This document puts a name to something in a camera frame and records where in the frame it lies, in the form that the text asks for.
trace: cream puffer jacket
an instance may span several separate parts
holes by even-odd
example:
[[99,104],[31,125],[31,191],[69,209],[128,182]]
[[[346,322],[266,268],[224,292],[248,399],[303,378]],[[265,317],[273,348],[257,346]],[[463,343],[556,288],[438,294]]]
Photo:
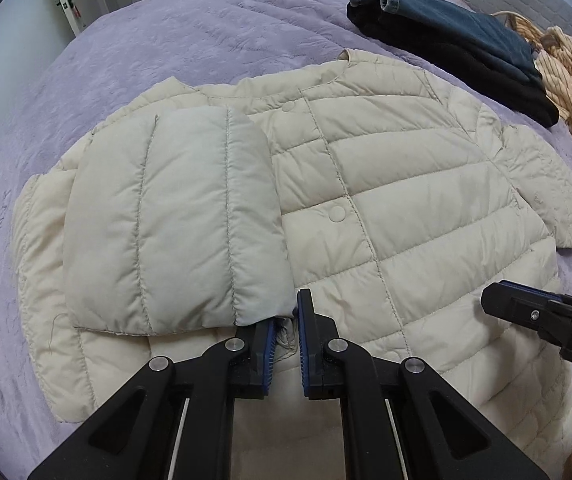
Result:
[[[568,366],[535,334],[486,316],[479,298],[501,279],[559,286],[556,247],[572,248],[572,173],[532,130],[502,124],[466,91],[360,51],[234,86],[167,79],[28,181],[13,248],[24,333],[53,413],[84,420],[151,356],[191,358],[231,333],[230,314],[217,329],[98,332],[66,302],[79,284],[65,279],[64,238],[80,217],[68,208],[93,137],[127,139],[137,121],[204,106],[240,112],[266,134],[281,210],[270,229],[283,229],[291,279],[311,289],[316,310],[375,356],[425,359],[558,476],[572,440]],[[151,148],[149,163],[163,153]],[[268,400],[237,403],[233,478],[343,477],[338,405],[303,397],[293,341],[282,340]]]

